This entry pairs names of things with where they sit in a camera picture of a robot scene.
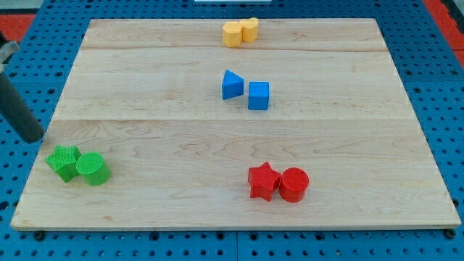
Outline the silver rod mount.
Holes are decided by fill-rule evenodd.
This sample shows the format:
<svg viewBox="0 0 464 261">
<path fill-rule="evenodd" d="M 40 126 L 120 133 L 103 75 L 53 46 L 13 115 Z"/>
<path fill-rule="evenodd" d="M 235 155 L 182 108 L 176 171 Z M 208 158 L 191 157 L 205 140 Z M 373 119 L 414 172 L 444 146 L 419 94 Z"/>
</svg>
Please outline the silver rod mount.
<svg viewBox="0 0 464 261">
<path fill-rule="evenodd" d="M 7 40 L 3 33 L 1 33 L 1 49 L 0 49 L 0 64 L 1 72 L 4 72 L 7 66 L 7 60 L 17 51 L 20 50 L 18 42 Z"/>
</svg>

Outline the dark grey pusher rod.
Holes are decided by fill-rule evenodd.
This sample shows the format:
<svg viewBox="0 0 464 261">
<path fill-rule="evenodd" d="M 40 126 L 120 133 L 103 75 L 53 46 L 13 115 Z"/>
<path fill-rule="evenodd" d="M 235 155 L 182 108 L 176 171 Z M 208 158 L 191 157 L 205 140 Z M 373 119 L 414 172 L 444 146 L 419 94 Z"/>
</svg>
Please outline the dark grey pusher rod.
<svg viewBox="0 0 464 261">
<path fill-rule="evenodd" d="M 31 144 L 43 138 L 45 130 L 3 72 L 1 114 L 24 142 Z"/>
</svg>

